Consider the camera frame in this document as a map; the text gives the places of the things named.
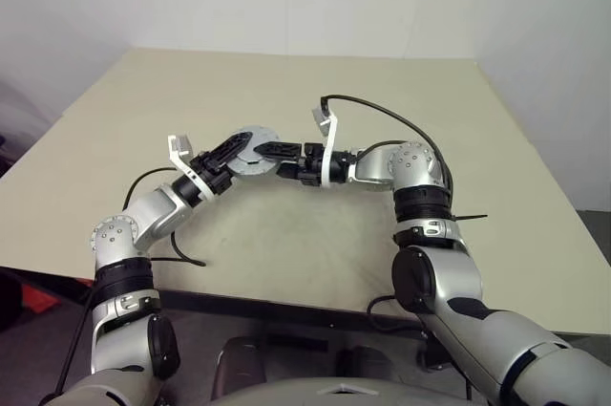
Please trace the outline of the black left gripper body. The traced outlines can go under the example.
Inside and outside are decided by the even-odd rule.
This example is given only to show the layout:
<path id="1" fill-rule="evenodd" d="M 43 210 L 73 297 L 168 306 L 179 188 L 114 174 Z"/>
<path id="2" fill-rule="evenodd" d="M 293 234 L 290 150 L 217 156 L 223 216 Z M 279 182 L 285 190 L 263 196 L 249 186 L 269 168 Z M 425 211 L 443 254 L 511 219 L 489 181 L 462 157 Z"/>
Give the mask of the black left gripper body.
<path id="1" fill-rule="evenodd" d="M 231 186 L 231 172 L 228 162 L 235 158 L 235 152 L 202 152 L 190 160 L 191 168 L 201 177 L 214 195 L 222 194 Z"/>

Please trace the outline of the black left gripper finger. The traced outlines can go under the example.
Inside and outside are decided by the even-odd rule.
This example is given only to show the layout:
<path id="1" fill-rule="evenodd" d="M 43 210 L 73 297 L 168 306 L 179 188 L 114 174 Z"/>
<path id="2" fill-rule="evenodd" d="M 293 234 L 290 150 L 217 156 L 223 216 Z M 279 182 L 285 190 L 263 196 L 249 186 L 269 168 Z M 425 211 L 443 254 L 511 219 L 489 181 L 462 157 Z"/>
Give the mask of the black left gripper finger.
<path id="1" fill-rule="evenodd" d="M 253 133 L 249 131 L 233 134 L 209 153 L 208 168 L 220 172 L 245 149 L 252 137 Z"/>

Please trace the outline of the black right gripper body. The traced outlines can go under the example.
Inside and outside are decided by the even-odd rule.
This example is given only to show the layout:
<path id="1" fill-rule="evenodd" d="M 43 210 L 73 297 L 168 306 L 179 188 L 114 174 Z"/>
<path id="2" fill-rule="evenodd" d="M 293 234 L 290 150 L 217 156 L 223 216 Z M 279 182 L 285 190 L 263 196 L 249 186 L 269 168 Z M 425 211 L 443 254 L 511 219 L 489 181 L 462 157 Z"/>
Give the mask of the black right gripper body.
<path id="1" fill-rule="evenodd" d="M 325 147 L 322 143 L 307 142 L 304 144 L 304 154 L 298 165 L 298 180 L 306 186 L 322 184 L 322 162 Z"/>

